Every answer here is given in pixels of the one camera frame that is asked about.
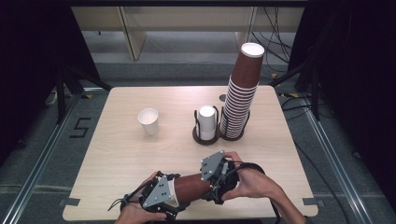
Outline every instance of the forearm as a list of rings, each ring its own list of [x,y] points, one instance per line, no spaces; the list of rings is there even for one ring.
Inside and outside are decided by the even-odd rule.
[[[271,202],[276,206],[283,220],[288,224],[305,224],[306,218],[291,202],[289,197],[283,191],[278,189],[274,196],[270,198]]]

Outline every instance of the tape mark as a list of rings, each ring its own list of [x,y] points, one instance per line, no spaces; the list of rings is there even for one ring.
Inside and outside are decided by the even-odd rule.
[[[324,207],[324,202],[322,200],[317,200],[315,198],[303,198],[304,205],[314,205],[316,204],[318,207]]]
[[[79,118],[78,121],[77,121],[77,123],[76,123],[76,126],[75,126],[74,130],[78,130],[78,131],[83,130],[83,131],[84,131],[84,134],[81,134],[81,135],[74,135],[74,134],[72,134],[72,135],[69,136],[69,138],[84,138],[84,137],[85,137],[85,134],[87,133],[87,131],[88,131],[89,128],[87,128],[87,127],[79,127],[79,123],[80,123],[82,120],[91,120],[91,118]]]
[[[79,204],[79,199],[67,198],[67,199],[62,199],[58,205],[61,207],[65,207],[66,205],[78,206],[78,204]]]

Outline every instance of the white paper cup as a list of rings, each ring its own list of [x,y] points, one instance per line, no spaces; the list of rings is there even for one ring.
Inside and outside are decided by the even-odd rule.
[[[201,106],[198,114],[199,130],[201,133],[212,133],[216,130],[216,112],[212,105]]]
[[[155,135],[159,131],[158,111],[153,108],[146,108],[140,111],[137,119],[142,124],[148,135]]]
[[[216,129],[213,130],[211,133],[201,133],[201,140],[209,141],[215,138],[215,136],[216,136]]]

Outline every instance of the cup stack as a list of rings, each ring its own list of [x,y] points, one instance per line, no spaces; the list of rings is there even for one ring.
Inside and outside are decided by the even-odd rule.
[[[220,131],[226,139],[239,139],[248,122],[249,109],[259,85],[264,48],[255,43],[242,45],[228,83],[221,112]]]

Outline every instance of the metal bracket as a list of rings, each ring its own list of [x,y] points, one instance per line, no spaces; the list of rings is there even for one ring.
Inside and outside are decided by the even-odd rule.
[[[218,169],[221,160],[224,158],[224,151],[217,152],[201,160],[202,180],[209,179]]]
[[[168,201],[169,199],[171,199],[171,191],[169,190],[169,184],[166,175],[163,175],[161,180],[144,201],[143,207],[147,208],[154,204]]]

